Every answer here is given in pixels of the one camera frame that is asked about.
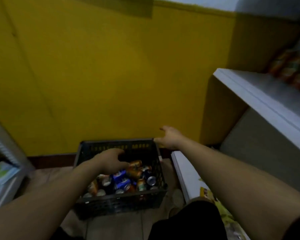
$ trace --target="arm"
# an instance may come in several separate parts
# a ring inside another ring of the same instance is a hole
[[[0,208],[0,240],[51,237],[79,196],[100,173],[128,167],[118,161],[121,149],[97,154],[72,172]]]
[[[235,158],[184,137],[164,126],[155,141],[180,150],[247,234],[256,240],[282,239],[300,217],[300,192]]]

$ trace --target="hand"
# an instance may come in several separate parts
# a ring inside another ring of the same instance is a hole
[[[123,153],[122,149],[112,148],[95,155],[91,160],[98,162],[101,174],[114,174],[129,167],[128,162],[118,160],[118,156]]]
[[[154,142],[171,150],[178,150],[180,142],[185,138],[181,132],[171,126],[163,126],[160,130],[165,132],[162,138],[155,138]]]

